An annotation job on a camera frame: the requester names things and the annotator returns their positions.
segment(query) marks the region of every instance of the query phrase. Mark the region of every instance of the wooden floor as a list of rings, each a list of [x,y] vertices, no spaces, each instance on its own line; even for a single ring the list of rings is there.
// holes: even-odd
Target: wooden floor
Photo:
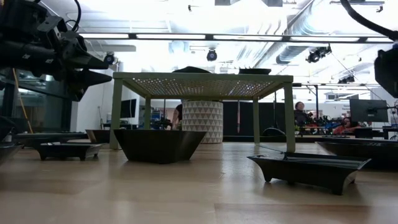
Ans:
[[[297,147],[325,153],[315,144]],[[85,162],[42,162],[22,150],[0,167],[0,223],[398,223],[396,173],[360,172],[336,196],[280,180],[266,184],[246,159],[262,152],[252,144],[202,145],[190,162],[156,165],[106,149]]]

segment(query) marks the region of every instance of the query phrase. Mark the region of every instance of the white patterned cylinder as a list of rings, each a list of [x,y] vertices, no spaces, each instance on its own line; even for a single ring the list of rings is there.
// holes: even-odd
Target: white patterned cylinder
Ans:
[[[182,104],[182,130],[207,131],[201,143],[223,142],[223,104],[213,101],[186,101]]]

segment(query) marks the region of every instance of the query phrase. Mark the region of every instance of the computer screen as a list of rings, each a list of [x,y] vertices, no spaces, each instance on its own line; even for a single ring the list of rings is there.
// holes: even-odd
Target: computer screen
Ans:
[[[136,117],[137,100],[123,100],[120,110],[120,118],[134,118]]]
[[[385,100],[349,100],[352,121],[388,122],[386,107]]]

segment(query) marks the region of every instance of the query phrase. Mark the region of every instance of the perforated tabletop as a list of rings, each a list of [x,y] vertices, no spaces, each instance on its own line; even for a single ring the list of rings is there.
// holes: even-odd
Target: perforated tabletop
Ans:
[[[124,73],[114,79],[152,99],[252,100],[292,83],[288,75],[231,75],[207,73]]]

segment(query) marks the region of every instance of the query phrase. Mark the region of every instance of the green metal table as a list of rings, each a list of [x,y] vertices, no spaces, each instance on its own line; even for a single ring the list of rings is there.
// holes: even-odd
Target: green metal table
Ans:
[[[284,89],[287,151],[295,151],[293,76],[209,73],[113,73],[111,130],[119,128],[123,86],[146,99],[144,129],[150,129],[152,99],[252,100],[254,143],[260,145],[259,100]],[[110,148],[118,149],[111,131]]]

